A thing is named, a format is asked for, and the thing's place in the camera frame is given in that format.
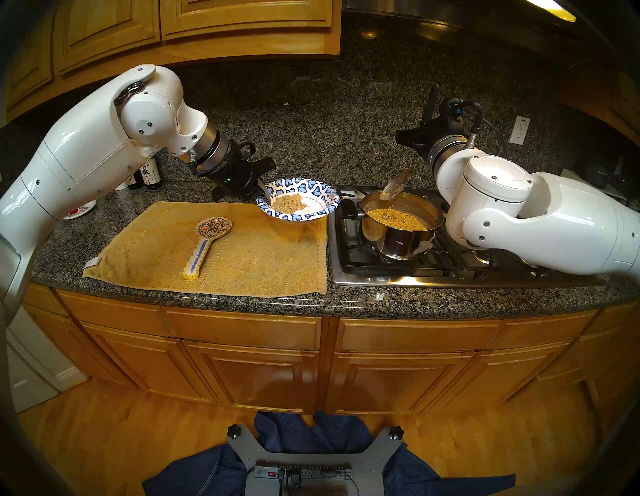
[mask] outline grain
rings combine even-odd
[[[197,232],[202,237],[219,237],[231,229],[231,221],[224,217],[212,217],[198,225]]]
[[[385,226],[403,231],[426,231],[425,226],[418,217],[393,209],[376,209],[367,212],[373,220],[377,220]]]
[[[272,209],[283,214],[294,214],[306,207],[300,195],[281,195],[271,204]]]

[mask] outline bottle label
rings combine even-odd
[[[155,184],[156,182],[160,182],[160,173],[158,172],[157,166],[147,163],[141,167],[140,172],[142,173],[142,179],[145,184]]]

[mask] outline kitchen towel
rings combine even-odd
[[[361,453],[373,442],[358,417],[316,412],[309,429],[291,413],[258,412],[258,442],[272,453]],[[244,494],[244,463],[229,444],[174,461],[144,481],[147,496],[236,496]],[[402,443],[383,470],[386,496],[489,496],[515,486],[516,475],[441,479]]]
[[[196,226],[226,217],[233,227],[213,242],[200,278],[182,276],[198,237]],[[84,270],[118,286],[229,296],[326,294],[326,219],[286,222],[250,204],[157,202],[100,252]]]

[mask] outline denim cloth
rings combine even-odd
[[[314,420],[309,429],[299,415],[260,412],[254,426],[272,453],[361,453],[373,442],[358,417],[318,412]],[[142,487],[147,496],[236,496],[244,495],[246,475],[233,448],[223,444],[174,461]],[[383,480],[386,496],[489,496],[514,487],[516,476],[441,479],[402,443],[385,465]]]

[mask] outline electrical outlet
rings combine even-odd
[[[511,133],[510,143],[514,145],[524,145],[524,138],[527,136],[527,130],[529,129],[529,122],[531,119],[518,115],[516,117],[516,123],[513,125],[513,132]]]

